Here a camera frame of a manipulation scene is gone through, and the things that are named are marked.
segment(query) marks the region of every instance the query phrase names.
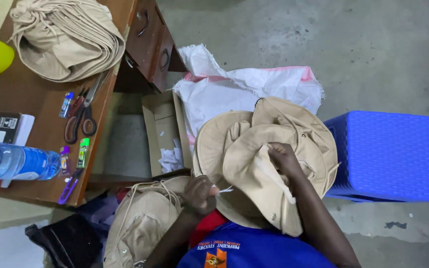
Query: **desk drawer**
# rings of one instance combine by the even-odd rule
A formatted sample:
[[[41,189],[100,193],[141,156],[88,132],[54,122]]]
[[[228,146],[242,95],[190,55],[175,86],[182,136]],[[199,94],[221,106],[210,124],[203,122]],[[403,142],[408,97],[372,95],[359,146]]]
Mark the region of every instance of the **desk drawer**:
[[[163,39],[153,60],[151,75],[148,78],[148,82],[152,83],[160,92],[165,89],[168,65],[170,64],[173,50],[176,50],[175,42],[168,27],[164,26]]]
[[[150,74],[163,28],[155,0],[138,0],[125,49],[145,77]]]

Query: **water bottle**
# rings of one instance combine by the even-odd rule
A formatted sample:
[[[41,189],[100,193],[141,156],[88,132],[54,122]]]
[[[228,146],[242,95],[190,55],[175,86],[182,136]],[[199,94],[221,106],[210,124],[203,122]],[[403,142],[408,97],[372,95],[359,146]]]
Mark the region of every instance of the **water bottle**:
[[[56,152],[0,143],[0,180],[48,180],[60,169]]]

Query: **blue bottle label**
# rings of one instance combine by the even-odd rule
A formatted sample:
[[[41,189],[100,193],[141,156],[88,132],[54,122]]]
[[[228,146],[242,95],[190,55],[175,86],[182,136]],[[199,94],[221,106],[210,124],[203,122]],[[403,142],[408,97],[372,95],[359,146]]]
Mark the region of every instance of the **blue bottle label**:
[[[46,170],[47,154],[41,149],[23,147],[25,161],[19,173],[13,179],[34,180]]]

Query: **concrete floor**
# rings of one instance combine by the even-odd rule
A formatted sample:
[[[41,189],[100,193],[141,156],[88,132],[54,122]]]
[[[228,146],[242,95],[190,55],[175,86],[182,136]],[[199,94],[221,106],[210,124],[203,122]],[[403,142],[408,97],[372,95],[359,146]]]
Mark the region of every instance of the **concrete floor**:
[[[225,70],[312,67],[322,120],[350,110],[429,116],[429,0],[157,2],[176,44],[204,43]],[[363,267],[429,268],[429,204],[325,204]]]

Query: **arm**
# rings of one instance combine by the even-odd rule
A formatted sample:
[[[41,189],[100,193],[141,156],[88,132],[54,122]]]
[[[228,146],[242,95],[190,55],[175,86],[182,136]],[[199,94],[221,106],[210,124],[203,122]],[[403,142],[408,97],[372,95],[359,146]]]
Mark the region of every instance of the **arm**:
[[[352,246],[307,180],[291,145],[270,143],[270,147],[271,160],[288,177],[291,193],[297,199],[305,242],[337,267],[359,268]]]
[[[198,223],[216,208],[214,197],[219,189],[212,185],[204,175],[188,182],[183,194],[185,207],[148,256],[144,267],[176,267],[187,251],[190,234]]]

